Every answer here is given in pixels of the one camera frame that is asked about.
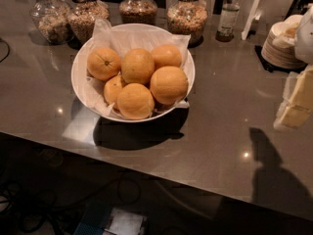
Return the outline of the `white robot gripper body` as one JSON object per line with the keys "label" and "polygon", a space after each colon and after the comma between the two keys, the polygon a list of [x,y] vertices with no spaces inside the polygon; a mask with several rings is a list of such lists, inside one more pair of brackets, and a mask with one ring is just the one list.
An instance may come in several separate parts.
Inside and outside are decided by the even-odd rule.
{"label": "white robot gripper body", "polygon": [[313,64],[313,7],[301,18],[294,39],[295,56],[302,62]]}

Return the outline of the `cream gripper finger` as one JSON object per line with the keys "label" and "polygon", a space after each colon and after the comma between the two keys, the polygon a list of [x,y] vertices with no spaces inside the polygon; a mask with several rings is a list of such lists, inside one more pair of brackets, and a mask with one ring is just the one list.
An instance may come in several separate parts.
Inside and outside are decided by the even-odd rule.
{"label": "cream gripper finger", "polygon": [[283,91],[283,102],[276,113],[274,128],[292,130],[301,127],[313,113],[313,66],[301,73],[291,72]]}

